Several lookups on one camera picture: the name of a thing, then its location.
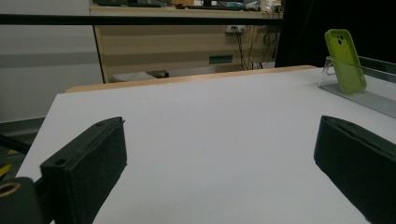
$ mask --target gray wall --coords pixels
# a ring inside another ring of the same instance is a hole
[[[0,13],[89,15],[89,1],[2,0]],[[0,123],[44,118],[57,93],[97,83],[91,26],[0,25]]]

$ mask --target green phone case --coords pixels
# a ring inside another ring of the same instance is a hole
[[[361,70],[358,53],[348,30],[331,29],[324,35],[327,49],[332,61],[338,85],[345,93],[357,93],[367,87],[366,79]]]

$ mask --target acrylic phone holder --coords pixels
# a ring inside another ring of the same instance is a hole
[[[327,57],[318,86],[323,90],[396,118],[396,64],[361,56],[359,60],[361,65],[343,63]],[[332,67],[334,63],[360,68],[366,79],[367,88],[353,94],[342,92]]]

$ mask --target power strip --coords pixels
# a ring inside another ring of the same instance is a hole
[[[225,27],[225,33],[244,33],[247,28],[246,25],[227,25]]]

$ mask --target white table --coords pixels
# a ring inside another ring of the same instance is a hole
[[[128,166],[94,223],[367,223],[313,159],[321,115],[396,142],[396,120],[317,87],[320,68],[59,94],[19,172],[122,116]]]

